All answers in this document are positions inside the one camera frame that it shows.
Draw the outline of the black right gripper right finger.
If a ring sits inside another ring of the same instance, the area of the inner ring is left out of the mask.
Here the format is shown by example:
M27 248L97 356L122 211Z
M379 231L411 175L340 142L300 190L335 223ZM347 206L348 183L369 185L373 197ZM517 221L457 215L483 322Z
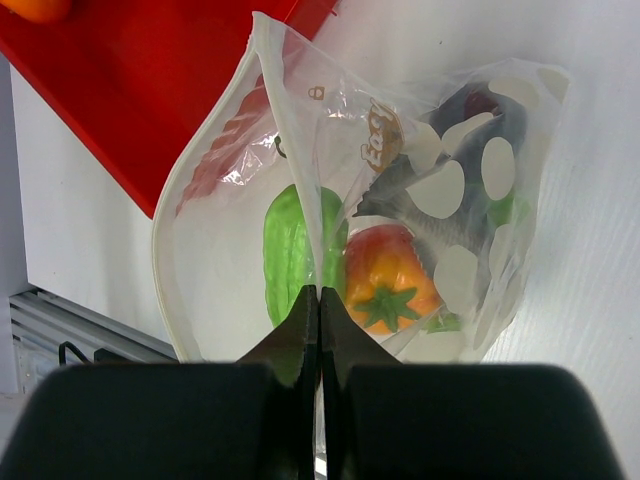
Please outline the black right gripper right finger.
M404 364L319 304L332 479L620 479L595 405L541 364Z

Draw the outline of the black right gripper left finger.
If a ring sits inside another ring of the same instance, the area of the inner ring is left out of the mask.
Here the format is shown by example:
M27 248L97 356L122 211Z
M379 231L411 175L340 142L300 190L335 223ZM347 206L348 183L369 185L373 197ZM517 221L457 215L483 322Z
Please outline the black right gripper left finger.
M318 298L233 363L69 366L35 391L5 479L310 479Z

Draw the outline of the orange bell pepper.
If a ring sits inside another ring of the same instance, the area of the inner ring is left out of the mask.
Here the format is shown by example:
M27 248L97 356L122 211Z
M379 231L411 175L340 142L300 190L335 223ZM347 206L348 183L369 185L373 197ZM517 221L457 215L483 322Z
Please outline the orange bell pepper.
M405 330L441 304L431 278L401 225L379 225L354 234L346 248L345 306L373 335Z

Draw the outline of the green bitter gourd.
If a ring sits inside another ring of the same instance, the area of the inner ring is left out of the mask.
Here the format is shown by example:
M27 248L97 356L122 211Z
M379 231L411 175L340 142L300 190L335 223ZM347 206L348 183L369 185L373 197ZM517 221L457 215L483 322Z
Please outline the green bitter gourd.
M345 250L348 223L337 225L342 200L321 189L323 246L322 285L346 294ZM267 313L274 327L289 315L302 287L316 280L311 241L296 187L286 187L269 206L263 226L263 273Z

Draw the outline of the clear zip top bag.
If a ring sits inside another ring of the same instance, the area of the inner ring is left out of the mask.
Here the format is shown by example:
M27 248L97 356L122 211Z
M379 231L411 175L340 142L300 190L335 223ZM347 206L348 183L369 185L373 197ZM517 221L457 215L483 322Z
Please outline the clear zip top bag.
M342 200L336 224L348 238L401 225L356 217L371 184L401 154L418 173L452 156L490 113L463 119L480 88L527 114L514 153L489 141L481 172L488 196L513 191L528 210L499 226L486 261L461 246L439 258L433 281L440 307L405 330L373 335L411 363L477 362L513 321L530 264L541 174L559 124L569 76L560 68L507 59L475 70L376 88L293 28L255 13L247 48L226 90L174 164L153 218L152 263L160 311L182 361L233 361L276 327L265 301L263 226L272 201L296 187L316 280L322 285L321 189Z

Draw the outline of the grey toy fish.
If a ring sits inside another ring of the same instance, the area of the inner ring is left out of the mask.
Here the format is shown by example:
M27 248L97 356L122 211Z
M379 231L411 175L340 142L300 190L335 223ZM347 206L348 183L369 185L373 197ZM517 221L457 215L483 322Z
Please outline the grey toy fish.
M481 172L484 149L489 141L503 139L518 153L526 127L525 108L503 98L497 115L467 134L454 155L441 154L430 171L418 173L409 155L399 155L363 194L354 215L384 217L406 226L428 275L456 245L485 262L495 230L522 219L528 207L513 191L499 200L488 196Z

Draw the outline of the dark purple mangosteen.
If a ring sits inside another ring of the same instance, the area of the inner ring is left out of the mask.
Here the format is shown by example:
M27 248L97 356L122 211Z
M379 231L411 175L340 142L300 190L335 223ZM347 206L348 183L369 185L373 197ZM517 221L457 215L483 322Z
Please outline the dark purple mangosteen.
M471 89L463 102L463 119L468 120L482 113L490 113L493 117L501 113L499 103L480 88Z

